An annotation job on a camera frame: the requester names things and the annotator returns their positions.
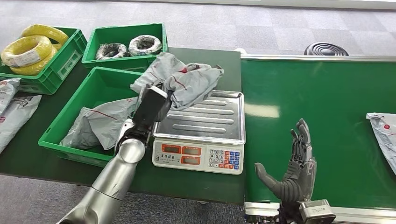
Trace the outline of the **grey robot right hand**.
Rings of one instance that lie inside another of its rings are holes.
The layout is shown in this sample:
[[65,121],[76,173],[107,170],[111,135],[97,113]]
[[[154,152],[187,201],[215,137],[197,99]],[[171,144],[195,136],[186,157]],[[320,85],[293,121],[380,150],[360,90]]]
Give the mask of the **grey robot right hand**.
[[296,123],[296,129],[297,131],[290,130],[293,138],[292,153],[282,180],[276,180],[261,163],[255,163],[257,177],[285,203],[311,200],[316,178],[317,162],[313,156],[309,126],[301,118]]

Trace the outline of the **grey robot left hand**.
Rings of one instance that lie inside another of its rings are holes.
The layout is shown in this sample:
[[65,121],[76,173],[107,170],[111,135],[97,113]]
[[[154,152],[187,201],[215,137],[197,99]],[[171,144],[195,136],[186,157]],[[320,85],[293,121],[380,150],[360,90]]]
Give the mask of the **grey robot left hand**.
[[162,83],[146,85],[132,117],[133,127],[126,131],[125,136],[142,141],[149,138],[153,125],[168,113],[172,94],[173,91],[163,89]]

